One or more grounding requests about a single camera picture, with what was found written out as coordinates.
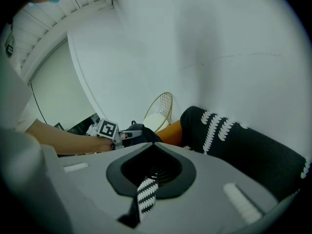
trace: black cushion with white pattern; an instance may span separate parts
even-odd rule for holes
[[[292,149],[217,114],[192,106],[180,122],[182,146],[228,162],[280,201],[300,188],[304,168],[309,169]]]

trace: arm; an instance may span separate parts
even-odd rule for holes
[[[61,155],[106,152],[113,144],[108,138],[70,134],[37,119],[26,132]]]

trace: black rubber opening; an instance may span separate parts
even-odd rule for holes
[[[149,143],[112,162],[106,177],[119,195],[136,197],[145,176],[157,173],[158,199],[182,195],[194,182],[196,169],[186,157],[159,143]]]

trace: orange fabric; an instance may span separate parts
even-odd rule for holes
[[[182,127],[180,121],[176,121],[165,129],[156,133],[163,143],[180,146],[182,143]]]

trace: white ceiling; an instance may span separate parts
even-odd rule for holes
[[[23,68],[28,56],[40,40],[63,19],[99,0],[61,0],[25,6],[15,17],[13,34]],[[111,5],[111,0],[102,0]]]

